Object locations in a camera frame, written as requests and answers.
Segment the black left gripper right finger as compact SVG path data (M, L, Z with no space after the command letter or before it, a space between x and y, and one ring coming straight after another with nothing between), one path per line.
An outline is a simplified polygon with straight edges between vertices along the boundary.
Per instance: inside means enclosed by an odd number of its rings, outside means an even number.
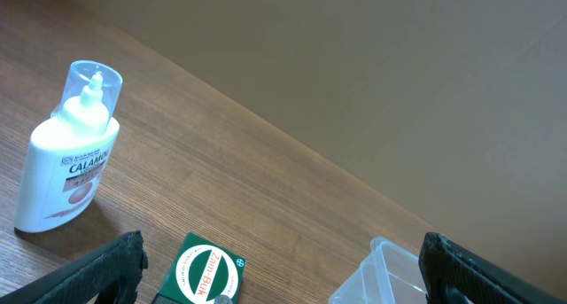
M437 232L424 235L418 265L428 304L566 304Z

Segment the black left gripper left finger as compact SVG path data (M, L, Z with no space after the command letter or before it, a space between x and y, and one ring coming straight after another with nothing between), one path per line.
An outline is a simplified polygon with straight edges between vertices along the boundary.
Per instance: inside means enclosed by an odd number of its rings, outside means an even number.
M1 304L134 303L147 268L142 233L130 231L6 294Z

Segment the green Zam-Buk tin box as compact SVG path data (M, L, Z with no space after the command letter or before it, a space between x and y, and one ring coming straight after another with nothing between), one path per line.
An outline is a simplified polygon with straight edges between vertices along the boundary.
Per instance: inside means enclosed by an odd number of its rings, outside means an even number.
M151 304L237 304L245 265L244 257L191 232Z

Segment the white calamine lotion bottle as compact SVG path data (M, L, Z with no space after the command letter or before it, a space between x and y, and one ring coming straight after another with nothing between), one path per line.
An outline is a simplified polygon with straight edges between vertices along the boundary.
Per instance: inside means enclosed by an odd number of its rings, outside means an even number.
M52 230L89 206L120 131L113 112L122 83L105 64L70 65L60 103L30 136L15 229Z

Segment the clear plastic container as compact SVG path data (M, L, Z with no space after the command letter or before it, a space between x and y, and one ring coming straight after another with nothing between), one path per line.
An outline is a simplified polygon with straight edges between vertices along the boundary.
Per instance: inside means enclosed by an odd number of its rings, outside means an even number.
M426 304L418 257L392 241L373 238L370 254L330 296L329 304Z

